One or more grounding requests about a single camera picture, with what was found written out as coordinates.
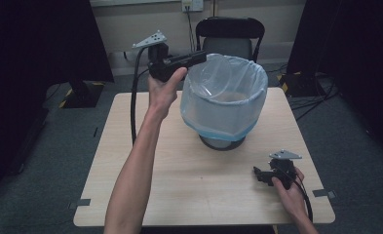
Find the wooden table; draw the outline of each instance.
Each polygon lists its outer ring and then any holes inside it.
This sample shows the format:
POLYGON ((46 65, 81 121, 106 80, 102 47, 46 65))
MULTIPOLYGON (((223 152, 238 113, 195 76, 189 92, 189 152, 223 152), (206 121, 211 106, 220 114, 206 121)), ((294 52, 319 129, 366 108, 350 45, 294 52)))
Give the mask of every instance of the wooden table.
MULTIPOLYGON (((178 100, 164 121, 156 150, 151 196, 144 226, 245 225, 291 223, 274 187, 258 182, 252 167, 269 170, 269 154, 286 149, 303 156, 294 165, 305 174, 316 223, 334 221, 327 197, 314 197, 323 189, 303 137, 281 89, 268 89, 257 125, 238 148, 215 151, 187 127, 178 100)), ((131 148, 131 94, 115 97, 97 147, 78 207, 77 226, 103 226, 116 177, 131 148)), ((137 94, 136 128, 148 106, 148 93, 137 94)))

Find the black cable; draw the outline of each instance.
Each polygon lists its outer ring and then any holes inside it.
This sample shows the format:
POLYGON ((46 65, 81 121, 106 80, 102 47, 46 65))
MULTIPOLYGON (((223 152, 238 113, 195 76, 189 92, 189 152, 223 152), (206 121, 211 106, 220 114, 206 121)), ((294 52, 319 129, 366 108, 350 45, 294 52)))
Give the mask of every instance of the black cable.
POLYGON ((275 72, 275 71, 279 71, 280 73, 282 73, 282 69, 283 68, 286 68, 287 67, 287 64, 283 64, 280 66, 279 69, 276 69, 276 70, 269 70, 269 71, 266 71, 266 72, 275 72))
POLYGON ((139 77, 141 77, 145 72, 147 72, 147 71, 149 71, 149 69, 145 69, 145 70, 143 70, 141 73, 139 73, 139 75, 138 75, 138 79, 139 79, 139 77))
POLYGON ((213 0, 213 3, 212 3, 212 16, 215 17, 215 5, 216 5, 216 1, 213 0))
POLYGON ((321 101, 321 100, 322 98, 313 97, 312 99, 290 100, 288 104, 290 105, 291 110, 295 110, 295 109, 300 109, 309 105, 316 104, 318 101, 321 101))
POLYGON ((314 106, 312 106, 312 108, 308 109, 306 112, 304 112, 302 115, 300 115, 299 117, 297 117, 295 119, 295 121, 299 121, 301 118, 303 118, 306 114, 308 114, 310 111, 312 111, 313 109, 315 109, 316 107, 318 107, 321 103, 323 103, 324 101, 328 100, 328 96, 330 95, 331 93, 331 90, 333 89, 334 87, 334 79, 333 79, 333 82, 331 83, 331 86, 329 88, 329 90, 326 92, 326 95, 325 97, 322 99, 322 100, 319 100, 316 102, 316 104, 314 106))
POLYGON ((331 93, 331 90, 333 89, 333 87, 334 87, 334 78, 332 79, 331 85, 329 86, 328 91, 325 93, 325 96, 323 98, 320 98, 319 100, 316 100, 316 98, 318 98, 318 97, 313 97, 313 99, 292 100, 292 101, 289 102, 290 106, 292 106, 293 104, 297 104, 300 101, 305 101, 306 103, 304 104, 304 106, 299 106, 299 107, 296 107, 296 108, 292 108, 291 110, 303 108, 303 107, 315 104, 315 103, 317 103, 319 101, 332 98, 332 97, 328 97, 328 95, 331 93))
POLYGON ((300 183, 303 186, 300 186, 298 182, 291 178, 290 175, 288 175, 284 170, 282 170, 280 167, 276 166, 276 168, 282 172, 285 176, 287 176, 288 179, 290 179, 297 187, 300 189, 301 194, 303 195, 304 202, 306 203, 306 208, 307 208, 307 214, 309 216, 310 221, 313 222, 313 210, 312 210, 312 204, 310 203, 309 196, 307 196, 306 188, 304 187, 303 182, 301 181, 301 178, 296 174, 296 176, 300 179, 300 183))
POLYGON ((135 71, 134 71, 134 79, 133 79, 133 87, 131 89, 131 135, 133 137, 133 145, 136 140, 136 125, 135 125, 135 106, 136 106, 136 92, 137 92, 137 86, 138 86, 138 80, 139 76, 138 74, 138 69, 139 69, 139 60, 140 56, 142 55, 143 51, 147 47, 141 48, 138 52, 138 55, 136 56, 136 61, 135 61, 135 71))
POLYGON ((191 26, 190 7, 189 6, 185 7, 185 13, 187 14, 187 17, 188 17, 191 52, 195 52, 194 32, 193 32, 192 26, 191 26))
POLYGON ((318 102, 323 102, 323 101, 332 99, 332 98, 334 98, 335 96, 337 96, 338 94, 339 94, 339 92, 336 92, 334 95, 332 95, 332 96, 330 96, 330 97, 328 97, 328 98, 326 98, 326 99, 313 100, 313 103, 303 104, 303 105, 301 105, 301 106, 294 107, 294 108, 292 108, 291 110, 301 109, 301 108, 304 108, 304 107, 307 107, 307 106, 310 106, 310 105, 317 104, 318 102))
POLYGON ((342 3, 343 3, 343 0, 340 0, 339 2, 339 5, 337 5, 337 9, 336 9, 336 12, 335 12, 335 15, 334 17, 331 19, 331 23, 330 23, 330 27, 328 29, 328 33, 327 33, 327 37, 322 45, 322 50, 321 50, 321 53, 319 55, 319 60, 318 60, 318 64, 316 66, 316 69, 318 69, 318 67, 321 65, 322 63, 322 60, 323 60, 323 57, 324 57, 324 54, 326 52, 326 49, 327 49, 327 43, 328 43, 328 39, 330 37, 330 34, 331 34, 331 31, 333 30, 333 27, 334 27, 334 24, 336 23, 336 18, 337 16, 339 15, 339 12, 340 12, 340 9, 341 9, 341 6, 342 6, 342 3))

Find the hand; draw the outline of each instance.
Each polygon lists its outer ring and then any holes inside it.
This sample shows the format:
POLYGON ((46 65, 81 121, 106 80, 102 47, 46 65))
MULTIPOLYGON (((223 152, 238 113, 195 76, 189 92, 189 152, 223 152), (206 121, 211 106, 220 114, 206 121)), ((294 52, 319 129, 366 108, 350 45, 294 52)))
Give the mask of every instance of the hand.
MULTIPOLYGON (((298 168, 295 168, 295 171, 298 175, 298 177, 296 178, 296 181, 299 184, 301 184, 301 181, 303 181, 304 179, 304 174, 300 172, 298 168)), ((300 188, 293 183, 290 189, 286 190, 283 187, 282 182, 278 178, 272 177, 272 181, 280 196, 283 207, 290 214, 291 218, 293 219, 301 219, 304 217, 307 218, 306 208, 304 205, 304 197, 302 192, 300 191, 300 188)))
POLYGON ((186 73, 187 68, 180 67, 167 83, 148 77, 149 110, 154 111, 159 120, 167 117, 171 104, 176 100, 176 86, 186 73))

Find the metal bracket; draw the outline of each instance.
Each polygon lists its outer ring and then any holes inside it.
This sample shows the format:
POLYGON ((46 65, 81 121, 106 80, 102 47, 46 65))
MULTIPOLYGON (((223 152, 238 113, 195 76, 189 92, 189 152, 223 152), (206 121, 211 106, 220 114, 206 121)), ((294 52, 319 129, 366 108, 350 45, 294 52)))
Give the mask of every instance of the metal bracket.
POLYGON ((160 30, 158 30, 154 35, 146 38, 145 40, 143 40, 137 44, 133 44, 133 49, 142 48, 142 47, 150 47, 153 45, 164 43, 166 41, 167 41, 167 37, 164 36, 164 34, 160 30))
POLYGON ((270 158, 274 159, 301 159, 302 157, 298 154, 291 153, 285 149, 280 150, 279 152, 269 155, 270 158))

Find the controller cable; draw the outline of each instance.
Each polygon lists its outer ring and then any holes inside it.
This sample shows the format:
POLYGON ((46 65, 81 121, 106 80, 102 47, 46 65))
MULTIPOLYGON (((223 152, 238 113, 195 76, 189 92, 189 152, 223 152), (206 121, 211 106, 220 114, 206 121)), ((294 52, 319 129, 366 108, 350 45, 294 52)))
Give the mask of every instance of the controller cable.
POLYGON ((136 125, 135 125, 135 106, 136 106, 136 93, 137 93, 137 87, 138 87, 138 80, 139 76, 142 75, 145 71, 140 73, 138 75, 138 69, 139 69, 139 60, 140 56, 142 55, 143 51, 148 47, 143 47, 139 50, 138 55, 136 56, 135 61, 135 70, 134 70, 134 79, 133 79, 133 87, 131 88, 131 135, 133 138, 133 145, 136 140, 136 125))
POLYGON ((276 166, 276 168, 282 172, 285 176, 287 176, 297 187, 300 189, 303 199, 306 202, 306 208, 307 208, 307 214, 309 216, 310 221, 313 222, 313 210, 312 210, 312 205, 310 204, 310 199, 309 196, 307 196, 306 188, 304 187, 303 181, 301 181, 301 178, 296 174, 296 176, 300 179, 301 185, 295 180, 290 177, 284 170, 282 170, 280 167, 276 166))
POLYGON ((191 53, 192 53, 192 52, 195 52, 195 42, 194 42, 194 32, 192 31, 192 26, 191 26, 190 7, 189 6, 185 7, 185 13, 187 14, 187 17, 188 17, 188 24, 189 24, 188 33, 189 33, 191 53))

